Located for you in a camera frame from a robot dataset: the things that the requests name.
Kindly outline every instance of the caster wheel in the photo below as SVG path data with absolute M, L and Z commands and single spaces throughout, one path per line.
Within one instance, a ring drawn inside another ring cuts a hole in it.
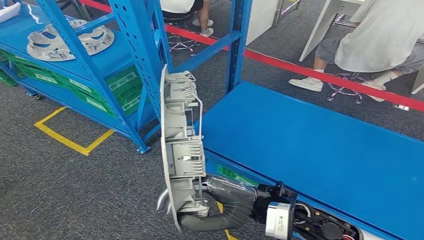
M 43 99 L 43 96 L 38 95 L 38 94 L 35 94 L 35 95 L 33 95 L 33 96 L 32 96 L 32 98 L 33 98 L 34 100 L 41 100 L 41 99 Z

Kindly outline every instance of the red floor tape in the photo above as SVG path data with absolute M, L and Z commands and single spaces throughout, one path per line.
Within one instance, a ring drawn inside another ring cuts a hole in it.
M 102 10 L 104 12 L 107 13 L 111 13 L 112 10 L 109 6 L 104 5 L 102 3 L 93 1 L 93 0 L 79 0 L 80 3 L 85 4 L 87 6 Z M 165 25 L 165 29 L 168 33 L 174 34 L 174 35 L 178 35 L 187 39 L 191 39 L 194 41 L 197 41 L 199 43 L 203 43 L 206 45 L 212 45 L 215 42 L 217 42 L 218 40 L 214 39 L 214 38 L 210 38 L 210 37 L 205 37 L 205 36 L 201 36 L 197 33 L 194 32 L 190 32 L 181 28 L 177 28 L 177 27 L 173 27 L 170 25 Z M 401 95 L 397 95 L 391 92 L 387 92 L 387 91 L 381 91 L 378 89 L 374 89 L 371 87 L 367 87 L 364 85 L 361 85 L 359 83 L 353 82 L 353 81 L 349 81 L 349 80 L 345 80 L 345 79 L 341 79 L 326 73 L 321 73 L 321 72 L 317 72 L 314 71 L 310 68 L 306 68 L 306 67 L 302 67 L 290 62 L 286 62 L 283 60 L 279 60 L 276 58 L 272 58 L 248 49 L 245 49 L 244 51 L 244 56 L 246 58 L 249 59 L 253 59 L 256 60 L 258 62 L 264 63 L 264 64 L 268 64 L 271 66 L 274 66 L 276 68 L 280 68 L 289 72 L 293 72 L 293 73 L 297 73 L 303 76 L 307 76 L 307 77 L 312 77 L 312 78 L 316 78 L 319 79 L 323 82 L 327 82 L 327 83 L 331 83 L 337 86 L 341 86 L 341 87 L 345 87 L 347 89 L 350 90 L 354 90 L 366 95 L 371 95 L 377 98 L 381 98 L 384 99 L 386 101 L 392 102 L 394 104 L 400 104 L 400 105 L 404 105 L 404 106 L 408 106 L 411 109 L 415 109 L 421 112 L 424 112 L 424 102 L 419 101 L 419 100 L 415 100 L 406 96 L 401 96 Z

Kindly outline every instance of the white shirt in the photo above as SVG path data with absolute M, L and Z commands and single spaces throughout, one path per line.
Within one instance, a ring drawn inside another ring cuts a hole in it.
M 350 72 L 381 72 L 403 63 L 424 34 L 424 0 L 365 0 L 350 19 L 335 64 Z
M 163 11 L 174 14 L 185 14 L 190 12 L 195 0 L 160 0 Z

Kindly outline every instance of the white sneaker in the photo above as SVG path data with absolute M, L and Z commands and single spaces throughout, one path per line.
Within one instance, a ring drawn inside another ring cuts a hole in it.
M 324 85 L 322 81 L 315 79 L 313 77 L 307 77 L 304 79 L 290 79 L 288 83 L 296 87 L 315 91 L 315 92 L 321 92 L 323 90 L 323 85 Z
M 365 81 L 365 82 L 363 82 L 361 84 L 364 85 L 364 86 L 367 86 L 367 87 L 371 87 L 373 89 L 378 89 L 378 90 L 382 90 L 382 91 L 385 91 L 386 90 L 386 87 L 384 85 L 382 85 L 382 86 L 373 86 L 373 85 L 371 85 L 371 83 L 369 81 Z M 371 96 L 371 95 L 368 95 L 368 96 L 370 98 L 374 99 L 375 101 L 379 102 L 379 103 L 382 103 L 382 102 L 385 101 L 384 99 L 379 98 L 379 97 L 375 97 L 375 96 Z
M 195 17 L 191 23 L 192 23 L 194 26 L 198 26 L 198 27 L 200 27 L 200 21 L 199 21 L 199 18 L 198 18 L 198 17 Z M 207 26 L 208 26 L 208 27 L 212 27 L 212 25 L 214 25 L 214 21 L 212 21 L 212 20 L 210 20 L 210 19 L 209 19 L 209 20 L 207 21 Z
M 204 36 L 204 37 L 209 37 L 212 34 L 214 34 L 214 29 L 212 27 L 208 27 L 206 31 L 202 31 L 200 33 L 200 35 Z

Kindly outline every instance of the robot end effector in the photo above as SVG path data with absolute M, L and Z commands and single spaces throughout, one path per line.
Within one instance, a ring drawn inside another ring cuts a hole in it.
M 293 231 L 306 240 L 362 240 L 359 229 L 308 204 L 296 201 L 297 194 L 280 182 L 275 186 L 251 187 L 218 175 L 202 178 L 197 188 L 223 205 L 223 213 L 198 216 L 178 214 L 182 228 L 192 232 L 214 232 L 242 227 L 249 218 L 266 224 L 265 234 L 292 239 Z M 158 200 L 164 207 L 167 190 Z

